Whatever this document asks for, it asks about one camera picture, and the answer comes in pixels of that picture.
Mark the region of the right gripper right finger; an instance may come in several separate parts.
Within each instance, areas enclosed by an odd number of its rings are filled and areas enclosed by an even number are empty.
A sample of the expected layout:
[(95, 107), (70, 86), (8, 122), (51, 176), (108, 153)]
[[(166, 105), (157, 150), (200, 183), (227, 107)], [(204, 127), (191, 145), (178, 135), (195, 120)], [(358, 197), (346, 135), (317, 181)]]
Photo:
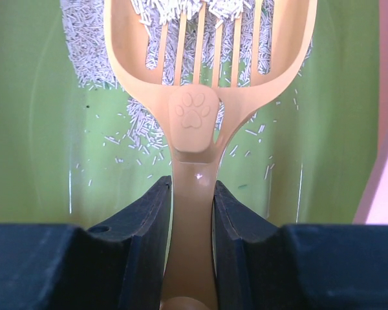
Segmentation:
[(214, 194), (220, 309), (388, 309), (388, 225), (276, 227)]

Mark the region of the pink litter box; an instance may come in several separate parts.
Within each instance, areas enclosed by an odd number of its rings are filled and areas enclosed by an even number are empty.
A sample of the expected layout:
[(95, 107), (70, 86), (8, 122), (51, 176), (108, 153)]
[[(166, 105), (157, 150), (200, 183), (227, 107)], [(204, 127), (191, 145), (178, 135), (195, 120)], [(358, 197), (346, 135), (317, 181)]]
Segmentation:
[[(277, 225), (348, 223), (378, 150), (379, 3), (320, 1), (300, 75), (232, 139), (219, 179)], [(0, 1), (0, 222), (90, 226), (171, 172), (132, 148), (127, 94), (79, 88), (58, 1)]]

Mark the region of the orange litter scoop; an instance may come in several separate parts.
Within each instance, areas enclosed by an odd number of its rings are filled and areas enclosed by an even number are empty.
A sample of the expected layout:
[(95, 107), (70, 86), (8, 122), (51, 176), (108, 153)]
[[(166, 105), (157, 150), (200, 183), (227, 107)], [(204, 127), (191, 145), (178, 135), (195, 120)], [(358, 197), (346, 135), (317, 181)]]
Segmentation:
[(125, 91), (154, 115), (171, 152), (173, 222), (161, 302), (164, 309), (216, 309), (212, 212), (222, 155), (256, 110), (278, 97), (296, 77), (312, 39), (316, 1), (276, 1), (270, 71), (258, 70), (260, 1), (255, 2), (250, 85), (238, 85), (241, 19), (235, 21), (231, 83), (219, 85), (222, 28), (215, 31), (210, 86), (200, 82), (207, 5), (198, 14), (193, 81), (182, 85), (188, 13), (180, 15), (174, 82), (164, 85), (168, 27), (163, 26), (154, 69), (146, 67), (148, 34), (131, 1), (106, 1), (103, 22), (111, 68)]

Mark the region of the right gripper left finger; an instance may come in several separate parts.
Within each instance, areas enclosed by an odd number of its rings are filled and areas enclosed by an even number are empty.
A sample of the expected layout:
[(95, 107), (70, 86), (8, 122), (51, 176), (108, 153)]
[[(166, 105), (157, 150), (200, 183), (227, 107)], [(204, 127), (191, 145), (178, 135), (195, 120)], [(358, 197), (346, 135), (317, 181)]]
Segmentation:
[(171, 177), (89, 229), (0, 224), (0, 309), (158, 309)]

